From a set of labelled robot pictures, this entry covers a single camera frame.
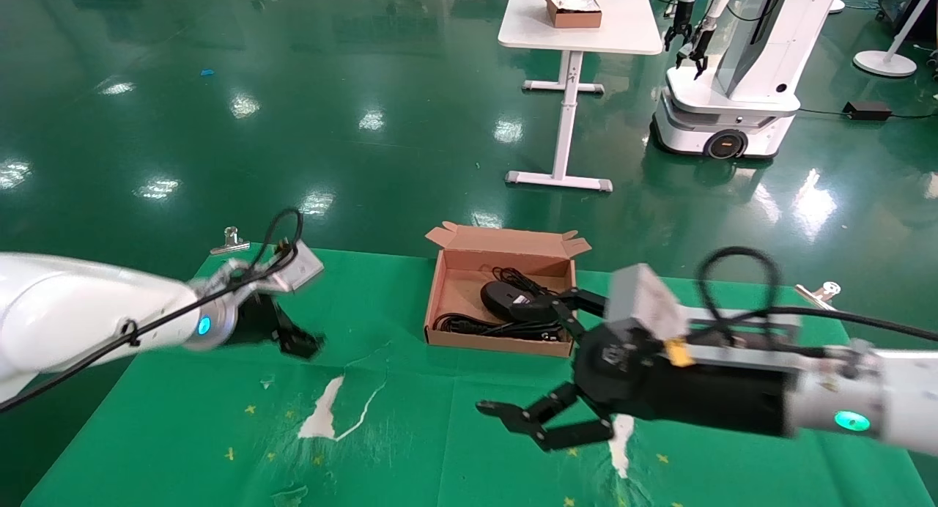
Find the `white table leg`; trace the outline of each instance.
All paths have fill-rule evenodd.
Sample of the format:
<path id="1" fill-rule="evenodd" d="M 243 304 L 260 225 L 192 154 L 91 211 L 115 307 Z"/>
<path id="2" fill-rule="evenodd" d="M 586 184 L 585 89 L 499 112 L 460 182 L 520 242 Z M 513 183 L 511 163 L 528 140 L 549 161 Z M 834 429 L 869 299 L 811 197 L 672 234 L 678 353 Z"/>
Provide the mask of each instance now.
<path id="1" fill-rule="evenodd" d="M 522 85 L 523 89 L 546 89 L 550 91 L 564 91 L 566 89 L 566 84 L 564 80 L 566 79 L 567 67 L 570 65 L 570 52 L 564 51 L 560 53 L 560 74 L 557 75 L 557 82 L 549 82 L 546 80 L 525 80 L 525 83 Z M 577 83 L 577 91 L 586 91 L 586 93 L 603 93 L 606 91 L 606 88 L 602 84 L 580 84 Z"/>
<path id="2" fill-rule="evenodd" d="M 577 87 L 580 84 L 580 67 L 583 65 L 583 51 L 572 51 L 567 62 L 564 100 L 560 108 L 560 125 L 557 127 L 557 149 L 553 154 L 553 173 L 535 174 L 532 172 L 510 171 L 505 180 L 509 183 L 530 183 L 561 187 L 586 188 L 613 192 L 613 181 L 596 180 L 592 177 L 571 177 L 566 174 L 566 162 L 570 158 L 570 140 L 573 139 L 573 119 L 577 110 Z"/>

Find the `open cardboard box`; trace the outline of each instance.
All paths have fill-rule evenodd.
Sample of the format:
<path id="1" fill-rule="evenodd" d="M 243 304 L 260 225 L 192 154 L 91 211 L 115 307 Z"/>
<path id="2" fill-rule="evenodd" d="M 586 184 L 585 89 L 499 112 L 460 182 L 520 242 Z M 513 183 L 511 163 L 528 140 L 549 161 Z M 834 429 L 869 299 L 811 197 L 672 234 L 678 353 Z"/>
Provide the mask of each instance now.
<path id="1" fill-rule="evenodd" d="M 547 13 L 550 16 L 550 22 L 559 29 L 576 29 L 576 27 L 599 27 L 602 23 L 602 9 L 593 10 L 593 12 L 584 12 L 583 10 L 561 10 L 553 0 L 544 0 L 547 2 Z"/>
<path id="2" fill-rule="evenodd" d="M 576 231 L 554 234 L 485 229 L 450 222 L 443 222 L 442 227 L 426 233 L 428 240 L 441 247 L 426 307 L 426 342 L 436 346 L 569 357 L 573 340 L 565 333 L 558 342 L 542 342 L 450 333 L 433 329 L 433 323 L 445 313 L 501 322 L 486 310 L 479 296 L 482 286 L 495 280 L 493 267 L 515 267 L 538 284 L 557 292 L 576 286 L 573 256 L 590 250 L 590 245 L 582 237 L 575 239 L 575 235 Z"/>

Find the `green tablecloth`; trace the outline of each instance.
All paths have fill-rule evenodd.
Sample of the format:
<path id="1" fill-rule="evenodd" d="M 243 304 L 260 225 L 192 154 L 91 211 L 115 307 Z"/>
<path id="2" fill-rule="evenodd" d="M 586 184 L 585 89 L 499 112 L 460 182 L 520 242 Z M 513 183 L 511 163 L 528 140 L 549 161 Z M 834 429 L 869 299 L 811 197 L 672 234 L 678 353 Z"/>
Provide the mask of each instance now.
<path id="1" fill-rule="evenodd" d="M 300 326 L 328 336 L 313 363 L 273 346 L 143 354 L 24 505 L 931 505 L 905 451 L 841 434 L 776 440 L 636 421 L 626 479 L 605 443 L 543 454 L 473 405 L 529 404 L 569 378 L 569 361 L 428 347 L 432 261 L 318 254 L 325 274 L 281 299 Z M 603 293 L 608 277 L 584 271 L 579 283 Z M 668 284 L 696 303 L 690 281 Z M 714 292 L 724 307 L 761 299 L 748 284 Z M 846 339 L 833 321 L 805 324 L 805 344 Z M 339 441 L 298 438 L 342 374 L 335 431 L 361 425 Z"/>

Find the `white floor lamp base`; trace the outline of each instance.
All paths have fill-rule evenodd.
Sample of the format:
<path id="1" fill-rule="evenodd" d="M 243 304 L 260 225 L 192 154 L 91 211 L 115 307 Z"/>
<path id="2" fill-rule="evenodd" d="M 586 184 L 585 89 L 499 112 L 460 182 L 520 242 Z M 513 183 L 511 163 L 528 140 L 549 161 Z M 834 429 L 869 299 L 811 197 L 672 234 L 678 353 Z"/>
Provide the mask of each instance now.
<path id="1" fill-rule="evenodd" d="M 915 73 L 915 63 L 905 56 L 893 54 L 887 61 L 885 51 L 862 51 L 854 56 L 854 65 L 865 72 L 900 78 Z"/>

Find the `black power cord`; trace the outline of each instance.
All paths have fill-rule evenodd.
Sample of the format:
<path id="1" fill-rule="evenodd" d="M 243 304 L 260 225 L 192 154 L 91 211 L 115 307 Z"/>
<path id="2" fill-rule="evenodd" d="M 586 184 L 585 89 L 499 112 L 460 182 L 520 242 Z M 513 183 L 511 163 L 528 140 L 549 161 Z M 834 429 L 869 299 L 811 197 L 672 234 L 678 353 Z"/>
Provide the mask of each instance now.
<path id="1" fill-rule="evenodd" d="M 273 239 L 273 233 L 274 230 L 277 229 L 277 225 L 279 222 L 281 222 L 282 219 L 284 219 L 284 217 L 290 214 L 296 217 L 296 230 L 294 233 L 294 239 L 290 241 L 290 243 L 286 243 L 279 248 L 277 260 L 275 260 L 274 263 L 272 263 L 271 266 L 267 268 L 267 270 L 262 271 L 262 273 L 254 273 L 254 268 L 260 262 L 261 257 L 264 256 L 264 252 L 267 250 L 268 244 L 270 244 L 271 240 Z M 177 309 L 173 313 L 167 314 L 164 317 L 157 318 L 156 320 L 149 324 L 145 324 L 144 326 L 138 326 L 138 324 L 132 320 L 128 321 L 122 330 L 124 334 L 122 334 L 120 337 L 114 339 L 111 342 L 108 342 L 107 344 L 104 344 L 102 347 L 98 347 L 96 350 L 83 357 L 83 359 L 78 360 L 77 363 L 74 363 L 72 366 L 68 366 L 67 369 L 59 372 L 58 374 L 55 374 L 47 380 L 44 380 L 40 384 L 23 391 L 23 393 L 20 393 L 19 396 L 11 397 L 10 399 L 0 403 L 0 413 L 10 410 L 10 408 L 20 406 L 20 404 L 26 403 L 26 401 L 40 396 L 40 394 L 46 393 L 46 391 L 49 391 L 64 381 L 69 380 L 71 377 L 74 377 L 75 374 L 81 370 L 84 370 L 84 368 L 91 366 L 91 364 L 96 363 L 96 361 L 100 360 L 108 353 L 111 353 L 111 351 L 116 350 L 118 347 L 124 346 L 124 344 L 128 344 L 128 346 L 131 347 L 137 346 L 137 344 L 140 344 L 139 338 L 140 336 L 143 336 L 143 334 L 150 333 L 150 331 L 157 329 L 157 327 L 175 320 L 178 317 L 183 316 L 183 314 L 187 314 L 188 312 L 198 309 L 198 307 L 205 306 L 205 304 L 210 303 L 210 301 L 220 299 L 220 297 L 237 291 L 239 288 L 247 286 L 247 284 L 265 279 L 268 276 L 277 273 L 279 270 L 283 270 L 288 266 L 288 264 L 291 264 L 292 261 L 296 259 L 296 243 L 299 241 L 302 234 L 303 214 L 301 214 L 300 211 L 296 209 L 282 210 L 270 223 L 270 226 L 267 229 L 267 234 L 264 238 L 264 243 L 262 243 L 261 249 L 258 250 L 257 256 L 254 257 L 254 260 L 251 261 L 251 264 L 247 267 L 247 269 L 242 271 L 241 276 L 232 278 L 231 282 L 228 284 L 228 286 L 225 286 L 224 289 L 218 291 L 217 293 L 212 293 L 210 295 L 201 297 L 201 299 L 194 301 L 194 303 L 188 304 L 188 306 L 185 306 L 181 309 Z"/>
<path id="2" fill-rule="evenodd" d="M 707 279 L 714 265 L 730 256 L 748 256 L 751 257 L 751 259 L 758 260 L 765 270 L 768 287 L 767 292 L 765 292 L 765 306 L 763 308 L 728 318 L 720 314 L 720 310 L 717 309 L 713 294 L 711 294 L 710 288 L 707 286 Z M 788 344 L 779 344 L 768 326 L 767 317 L 770 314 L 801 314 L 801 316 L 807 317 L 833 318 L 834 320 L 864 324 L 864 326 L 880 327 L 880 329 L 895 331 L 896 333 L 906 334 L 906 336 L 914 336 L 932 342 L 938 342 L 938 334 L 932 333 L 931 331 L 890 322 L 888 320 L 880 320 L 879 318 L 864 317 L 862 314 L 828 311 L 812 307 L 775 306 L 775 301 L 778 297 L 778 288 L 780 288 L 780 278 L 781 275 L 778 272 L 778 265 L 766 254 L 755 249 L 748 247 L 726 247 L 718 250 L 716 253 L 710 254 L 710 256 L 701 263 L 699 269 L 697 269 L 696 282 L 701 299 L 703 300 L 703 305 L 710 312 L 711 317 L 713 317 L 714 324 L 700 330 L 694 330 L 687 336 L 687 342 L 693 342 L 695 338 L 709 336 L 710 333 L 722 333 L 723 336 L 728 339 L 728 344 L 733 344 L 734 333 L 730 326 L 740 324 L 750 318 L 763 318 L 765 319 L 763 333 L 770 347 L 780 351 L 793 351 L 808 357 L 824 357 L 825 353 L 823 347 L 796 347 L 789 346 Z"/>
<path id="3" fill-rule="evenodd" d="M 807 113 L 817 113 L 817 114 L 838 114 L 838 116 L 850 116 L 847 112 L 830 112 L 830 111 L 821 111 L 821 110 L 810 110 L 806 108 L 798 108 L 798 111 L 803 111 Z M 930 119 L 933 116 L 938 116 L 938 112 L 929 113 L 929 114 L 891 114 L 890 117 L 895 117 L 896 119 Z"/>
<path id="4" fill-rule="evenodd" d="M 556 322 L 509 322 L 495 324 L 468 314 L 444 313 L 433 321 L 433 329 L 470 336 L 497 336 L 555 342 L 560 338 L 560 325 Z"/>
<path id="5" fill-rule="evenodd" d="M 495 276 L 495 280 L 505 282 L 509 286 L 531 293 L 532 295 L 557 294 L 555 291 L 531 280 L 529 277 L 525 276 L 525 274 L 522 274 L 522 271 L 514 269 L 513 267 L 492 267 L 492 275 Z"/>
<path id="6" fill-rule="evenodd" d="M 710 3 L 707 4 L 706 12 L 703 14 L 704 16 L 706 16 L 706 14 L 710 12 L 710 7 L 713 7 L 713 2 L 714 0 L 710 0 Z M 763 19 L 767 18 L 768 16 L 771 16 L 772 13 L 775 12 L 775 9 L 777 6 L 778 6 L 778 0 L 772 0 L 772 6 L 769 8 L 769 10 L 767 10 L 767 12 L 765 12 L 763 15 L 758 16 L 756 18 L 743 18 L 742 16 L 736 14 L 733 11 L 733 7 L 730 7 L 729 3 L 726 4 L 726 9 L 729 10 L 730 14 L 733 14 L 733 16 L 736 16 L 737 20 L 741 20 L 743 22 L 761 22 Z"/>

